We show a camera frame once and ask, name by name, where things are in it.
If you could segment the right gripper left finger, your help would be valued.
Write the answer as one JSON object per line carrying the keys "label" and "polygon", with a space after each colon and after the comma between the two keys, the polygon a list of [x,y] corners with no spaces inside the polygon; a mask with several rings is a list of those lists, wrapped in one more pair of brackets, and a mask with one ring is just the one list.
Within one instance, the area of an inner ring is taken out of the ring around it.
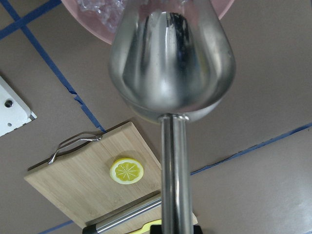
{"label": "right gripper left finger", "polygon": [[150,226],[150,234],[162,234],[162,226],[161,225],[151,225]]}

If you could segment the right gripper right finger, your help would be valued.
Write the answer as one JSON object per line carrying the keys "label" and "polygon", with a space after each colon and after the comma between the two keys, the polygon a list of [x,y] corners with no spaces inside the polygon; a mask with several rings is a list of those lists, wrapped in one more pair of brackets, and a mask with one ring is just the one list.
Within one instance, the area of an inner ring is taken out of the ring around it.
{"label": "right gripper right finger", "polygon": [[194,225],[193,231],[194,231],[194,234],[202,234],[202,229],[199,225]]}

